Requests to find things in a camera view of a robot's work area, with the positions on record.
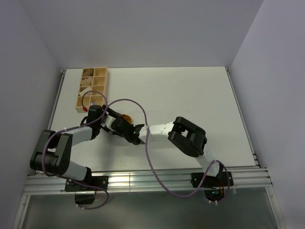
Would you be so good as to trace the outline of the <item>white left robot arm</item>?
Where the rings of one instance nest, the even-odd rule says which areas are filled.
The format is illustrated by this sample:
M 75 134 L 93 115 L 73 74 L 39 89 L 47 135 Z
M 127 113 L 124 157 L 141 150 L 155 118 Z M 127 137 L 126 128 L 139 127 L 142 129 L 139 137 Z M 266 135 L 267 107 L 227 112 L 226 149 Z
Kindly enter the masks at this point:
M 75 184 L 81 190 L 90 189 L 93 184 L 91 169 L 71 161 L 72 147 L 95 139 L 101 129 L 111 131 L 112 122 L 121 116 L 106 105 L 90 105 L 78 126 L 57 132 L 42 131 L 30 158 L 30 168 L 48 176 L 76 180 Z

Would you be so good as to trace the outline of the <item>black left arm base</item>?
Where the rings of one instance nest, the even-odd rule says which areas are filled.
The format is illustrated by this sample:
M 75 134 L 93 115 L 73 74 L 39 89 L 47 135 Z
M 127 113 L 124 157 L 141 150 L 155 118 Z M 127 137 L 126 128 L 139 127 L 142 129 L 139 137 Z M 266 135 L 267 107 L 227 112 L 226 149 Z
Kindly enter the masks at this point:
M 92 176 L 87 181 L 76 181 L 67 179 L 64 191 L 74 193 L 75 204 L 78 207 L 84 208 L 97 208 L 91 207 L 96 200 L 97 192 L 102 191 L 106 194 L 106 199 L 101 203 L 105 205 L 109 200 L 108 189 L 108 176 Z

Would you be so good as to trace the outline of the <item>mustard yellow striped sock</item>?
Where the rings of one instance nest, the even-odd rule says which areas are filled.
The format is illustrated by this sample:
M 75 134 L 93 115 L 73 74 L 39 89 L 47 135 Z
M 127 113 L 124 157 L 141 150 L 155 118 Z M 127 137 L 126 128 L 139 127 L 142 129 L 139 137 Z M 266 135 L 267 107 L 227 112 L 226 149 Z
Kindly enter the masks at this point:
M 123 120 L 127 121 L 129 124 L 132 124 L 132 118 L 131 118 L 129 115 L 127 115 L 127 114 L 122 114 L 122 115 L 121 115 L 121 118 L 122 118 Z

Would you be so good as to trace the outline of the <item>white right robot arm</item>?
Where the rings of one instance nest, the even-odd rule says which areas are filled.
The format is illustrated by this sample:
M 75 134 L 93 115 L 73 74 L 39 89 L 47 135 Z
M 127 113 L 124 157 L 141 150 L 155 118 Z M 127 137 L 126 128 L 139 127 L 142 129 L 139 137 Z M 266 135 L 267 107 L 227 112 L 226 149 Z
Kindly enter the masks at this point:
M 221 166 L 215 157 L 204 151 L 207 144 L 206 131 L 181 116 L 169 123 L 148 126 L 133 125 L 122 116 L 115 118 L 109 115 L 103 124 L 112 134 L 133 145 L 170 142 L 185 155 L 195 158 L 203 171 L 207 171 L 208 184 L 217 186 L 223 179 Z

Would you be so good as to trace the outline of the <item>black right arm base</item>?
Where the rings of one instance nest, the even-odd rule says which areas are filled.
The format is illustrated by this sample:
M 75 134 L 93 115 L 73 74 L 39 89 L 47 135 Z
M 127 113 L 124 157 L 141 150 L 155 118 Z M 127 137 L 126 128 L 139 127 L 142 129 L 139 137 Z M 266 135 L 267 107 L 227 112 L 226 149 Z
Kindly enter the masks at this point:
M 221 172 L 219 175 L 206 176 L 204 179 L 201 188 L 204 189 L 205 197 L 211 202 L 221 201 L 227 192 L 229 187 L 234 186 L 234 180 L 231 172 Z

